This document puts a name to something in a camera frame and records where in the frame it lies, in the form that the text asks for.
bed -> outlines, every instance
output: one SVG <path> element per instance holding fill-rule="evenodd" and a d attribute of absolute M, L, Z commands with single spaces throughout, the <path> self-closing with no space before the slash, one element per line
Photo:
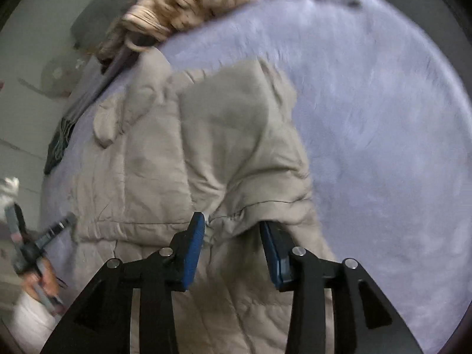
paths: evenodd
<path fill-rule="evenodd" d="M 418 26 L 383 0 L 359 2 L 263 0 L 160 50 L 177 70 L 263 57 L 287 73 L 328 243 L 338 259 L 362 262 L 424 353 L 435 354 L 472 300 L 470 100 Z M 96 105 L 132 73 L 123 71 L 77 122 L 44 180 L 41 225 L 69 210 Z M 49 248 L 68 283 L 72 250 L 70 234 Z"/>

beige comforter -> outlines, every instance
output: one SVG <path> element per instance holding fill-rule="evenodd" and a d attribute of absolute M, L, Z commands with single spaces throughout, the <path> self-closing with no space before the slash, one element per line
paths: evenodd
<path fill-rule="evenodd" d="M 299 245 L 332 259 L 291 123 L 295 102 L 265 61 L 210 76 L 174 73 L 157 49 L 142 54 L 127 90 L 100 105 L 76 178 L 79 287 L 111 257 L 137 260 L 167 246 L 201 211 L 195 281 L 173 294 L 180 352 L 283 353 L 292 294 L 272 285 L 253 226 L 280 221 Z"/>

black gripper frame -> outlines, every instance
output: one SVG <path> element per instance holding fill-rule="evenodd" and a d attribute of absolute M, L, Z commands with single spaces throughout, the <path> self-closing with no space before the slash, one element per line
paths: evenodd
<path fill-rule="evenodd" d="M 422 354 L 359 262 L 321 260 L 296 247 L 278 222 L 259 222 L 259 228 L 272 282 L 280 292 L 294 292 L 286 354 L 325 354 L 325 289 L 333 298 L 335 354 Z"/>
<path fill-rule="evenodd" d="M 141 291 L 140 354 L 178 354 L 171 292 L 185 292 L 191 282 L 184 280 L 185 259 L 201 222 L 204 215 L 194 213 L 188 229 L 172 238 L 171 253 L 165 248 L 143 260 L 106 261 L 64 314 L 41 354 L 129 354 L 134 289 Z"/>

bedroom floor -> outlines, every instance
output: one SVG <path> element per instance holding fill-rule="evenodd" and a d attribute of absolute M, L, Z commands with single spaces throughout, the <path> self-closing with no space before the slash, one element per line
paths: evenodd
<path fill-rule="evenodd" d="M 18 79 L 41 86 L 45 64 L 71 52 L 70 26 L 90 1 L 22 0 L 0 32 L 0 176 L 20 179 L 30 228 L 37 228 L 47 147 L 67 99 L 47 98 Z"/>

white plastic bag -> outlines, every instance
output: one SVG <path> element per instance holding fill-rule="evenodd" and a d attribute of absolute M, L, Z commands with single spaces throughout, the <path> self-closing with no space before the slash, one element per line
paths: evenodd
<path fill-rule="evenodd" d="M 18 178 L 0 178 L 0 222 L 6 223 L 5 208 L 18 197 L 20 182 Z"/>

